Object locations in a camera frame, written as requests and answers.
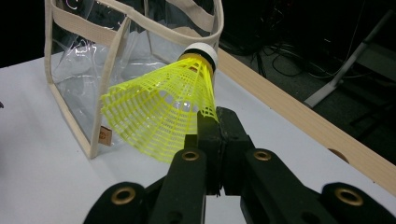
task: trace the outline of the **white table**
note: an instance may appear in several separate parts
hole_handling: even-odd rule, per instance
[[[169,164],[130,147],[88,160],[67,127],[43,59],[0,69],[0,223],[82,223],[99,196],[121,181],[144,187]],[[221,72],[217,105],[235,111],[256,147],[272,150],[309,188],[358,187],[396,216],[396,198]],[[207,197],[205,223],[244,223],[239,197]]]

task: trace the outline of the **plastic mesh pattern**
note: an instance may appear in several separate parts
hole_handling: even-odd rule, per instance
[[[202,61],[187,58],[110,87],[102,113],[120,137],[159,161],[171,162],[197,112],[218,120],[212,79]]]

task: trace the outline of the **dark background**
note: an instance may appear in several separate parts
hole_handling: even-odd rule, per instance
[[[247,55],[278,41],[299,48],[306,58],[343,61],[374,28],[394,0],[239,0],[223,1],[221,39],[229,52]],[[396,51],[396,18],[375,42]]]
[[[44,0],[8,1],[0,13],[2,57],[0,67],[44,56]]]

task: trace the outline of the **yellow shuttlecock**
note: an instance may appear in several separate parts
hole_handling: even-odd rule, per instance
[[[218,57],[207,44],[186,48],[177,62],[116,86],[101,97],[102,113],[120,137],[159,161],[172,161],[197,112],[218,120],[212,79]]]

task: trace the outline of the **transparent tote bag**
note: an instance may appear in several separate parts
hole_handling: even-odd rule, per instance
[[[195,42],[215,50],[220,0],[45,0],[49,87],[92,159],[125,143],[106,127],[100,96],[177,60]]]

